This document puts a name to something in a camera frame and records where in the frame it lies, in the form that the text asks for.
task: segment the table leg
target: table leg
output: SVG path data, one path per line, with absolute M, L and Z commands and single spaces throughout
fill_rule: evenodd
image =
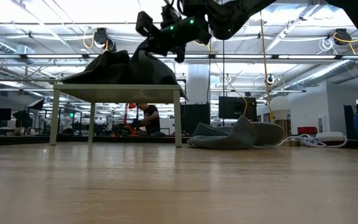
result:
M 173 112 L 175 116 L 175 145 L 181 147 L 180 92 L 173 91 Z
M 59 114 L 59 98 L 60 90 L 53 91 L 53 108 L 52 108 L 52 123 L 50 125 L 49 144 L 56 146 L 56 137 L 58 134 L 58 114 Z
M 95 103 L 91 103 L 91 117 L 89 118 L 89 136 L 88 142 L 93 142 L 93 126 L 94 126 L 94 106 Z

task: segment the white table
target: white table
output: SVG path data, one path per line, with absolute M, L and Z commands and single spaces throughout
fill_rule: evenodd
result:
M 185 94 L 180 85 L 105 85 L 62 84 L 53 86 L 50 144 L 56 145 L 60 93 L 66 93 L 91 103 L 88 142 L 93 141 L 95 103 L 173 103 L 175 113 L 175 145 L 181 147 L 180 97 Z

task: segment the pillar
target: pillar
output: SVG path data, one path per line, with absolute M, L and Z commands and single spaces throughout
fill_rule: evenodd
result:
M 187 104 L 210 102 L 209 65 L 189 65 L 187 72 Z

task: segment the wooden floor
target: wooden floor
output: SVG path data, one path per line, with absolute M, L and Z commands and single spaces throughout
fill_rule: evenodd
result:
M 3 146 L 0 223 L 358 224 L 358 151 Z

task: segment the red object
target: red object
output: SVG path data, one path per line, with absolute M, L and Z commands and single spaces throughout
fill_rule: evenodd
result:
M 129 103 L 128 108 L 129 109 L 134 109 L 136 107 L 135 103 Z
M 132 128 L 132 127 L 128 124 L 128 122 L 127 122 L 127 117 L 128 117 L 128 108 L 129 108 L 129 109 L 135 108 L 135 107 L 131 108 L 131 106 L 133 106 L 133 105 L 135 105 L 135 107 L 136 107 L 136 104 L 134 104 L 134 103 L 127 103 L 127 104 L 125 104 L 125 114 L 124 114 L 124 125 L 127 126 L 127 128 L 129 129 L 129 131 L 131 132 L 131 136 L 135 136 L 135 135 L 136 135 L 136 132 L 135 132 L 135 129 Z
M 317 134 L 316 127 L 298 127 L 298 134 Z

